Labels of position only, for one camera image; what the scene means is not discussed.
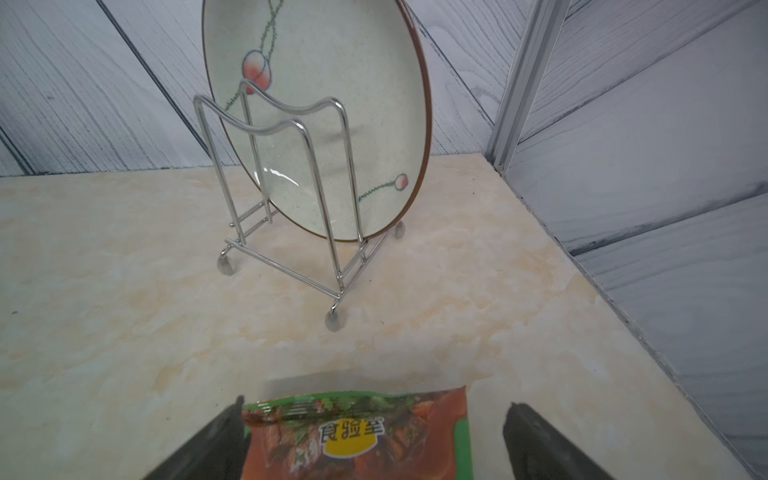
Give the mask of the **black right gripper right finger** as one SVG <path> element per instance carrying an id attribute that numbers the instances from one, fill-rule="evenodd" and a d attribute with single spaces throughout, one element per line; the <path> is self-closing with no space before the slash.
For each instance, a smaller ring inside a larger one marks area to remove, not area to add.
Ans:
<path id="1" fill-rule="evenodd" d="M 503 438 L 516 479 L 613 479 L 528 404 L 511 404 Z"/>

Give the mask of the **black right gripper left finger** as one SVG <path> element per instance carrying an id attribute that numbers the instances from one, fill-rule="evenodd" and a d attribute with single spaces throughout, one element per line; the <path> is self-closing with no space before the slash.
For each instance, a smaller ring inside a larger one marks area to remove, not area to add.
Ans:
<path id="1" fill-rule="evenodd" d="M 240 479 L 251 444 L 243 420 L 244 404 L 244 397 L 238 396 L 145 479 Z"/>

